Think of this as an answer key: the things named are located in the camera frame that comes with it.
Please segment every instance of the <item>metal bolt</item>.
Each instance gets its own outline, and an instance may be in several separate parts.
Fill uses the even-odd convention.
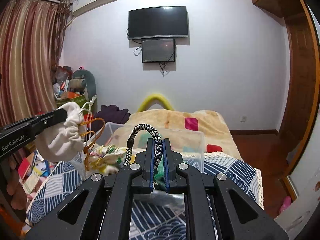
[[[99,174],[99,173],[95,173],[95,174],[93,174],[92,176],[91,176],[91,179],[93,180],[93,181],[98,181],[98,180],[100,180],[101,179],[101,175]]]
[[[180,163],[178,166],[181,170],[186,170],[187,168],[189,168],[189,165],[186,163]]]
[[[139,169],[140,168],[140,165],[139,164],[137,164],[137,163],[132,163],[131,165],[130,165],[130,169],[132,169],[132,170],[137,170],[137,169]]]
[[[218,178],[218,180],[226,180],[227,176],[224,173],[218,173],[217,178]]]

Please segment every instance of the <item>bed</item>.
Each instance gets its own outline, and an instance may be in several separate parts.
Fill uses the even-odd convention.
[[[213,111],[192,114],[164,109],[133,114],[127,124],[148,123],[155,128],[202,131],[205,145],[221,147],[222,151],[205,153],[204,172],[225,173],[263,208],[262,178],[259,170],[243,162],[222,116]],[[57,206],[82,182],[70,162],[60,162],[42,184],[27,210],[27,219],[35,224]],[[186,239],[183,207],[159,206],[134,200],[129,238],[132,240]]]

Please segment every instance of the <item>blue patterned fabric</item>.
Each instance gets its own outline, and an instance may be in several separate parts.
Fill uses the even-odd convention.
[[[257,171],[241,160],[225,156],[209,156],[204,161],[204,172],[225,173],[254,201],[259,199]],[[37,223],[81,183],[81,177],[69,162],[61,162],[38,192],[27,218]],[[133,201],[130,225],[131,240],[184,240],[186,223],[184,208],[156,206]]]

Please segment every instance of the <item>human hand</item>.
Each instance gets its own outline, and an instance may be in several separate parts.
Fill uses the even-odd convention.
[[[11,177],[8,181],[7,192],[12,196],[11,206],[13,209],[22,210],[26,207],[27,195],[19,182],[20,176],[15,170],[15,161],[10,157],[9,165],[11,168]]]

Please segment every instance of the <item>black and white braided rope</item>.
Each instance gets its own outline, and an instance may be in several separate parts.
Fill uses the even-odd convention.
[[[127,153],[125,155],[125,160],[124,160],[124,166],[128,166],[130,164],[131,160],[131,155],[132,155],[132,147],[133,147],[133,140],[137,133],[141,130],[146,130],[148,131],[151,136],[153,137],[155,144],[156,144],[156,149],[155,149],[155,157],[154,157],[154,169],[158,168],[158,165],[161,161],[162,158],[162,139],[156,129],[154,129],[151,125],[148,124],[138,124],[136,127],[133,128],[129,135],[129,139],[127,141]]]

